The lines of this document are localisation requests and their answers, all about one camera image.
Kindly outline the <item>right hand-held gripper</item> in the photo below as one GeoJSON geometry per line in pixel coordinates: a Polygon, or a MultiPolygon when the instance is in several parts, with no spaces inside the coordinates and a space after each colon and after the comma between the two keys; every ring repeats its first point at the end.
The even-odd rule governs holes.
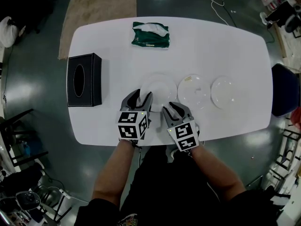
{"type": "Polygon", "coordinates": [[[170,114],[165,106],[162,107],[162,112],[169,127],[167,131],[178,149],[183,152],[199,146],[198,125],[191,119],[189,107],[178,102],[170,102],[169,104],[174,112],[170,114]],[[180,118],[187,122],[175,126],[174,122],[180,118]]]}

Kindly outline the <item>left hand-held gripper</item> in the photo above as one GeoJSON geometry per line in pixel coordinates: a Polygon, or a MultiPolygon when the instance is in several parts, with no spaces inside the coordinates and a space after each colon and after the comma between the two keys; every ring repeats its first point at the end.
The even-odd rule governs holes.
{"type": "Polygon", "coordinates": [[[140,99],[140,89],[128,94],[121,103],[121,110],[139,111],[119,111],[116,116],[116,125],[119,132],[119,139],[124,140],[144,140],[145,132],[149,128],[148,111],[151,110],[153,102],[153,93],[149,92],[143,103],[138,105],[140,99]]]}

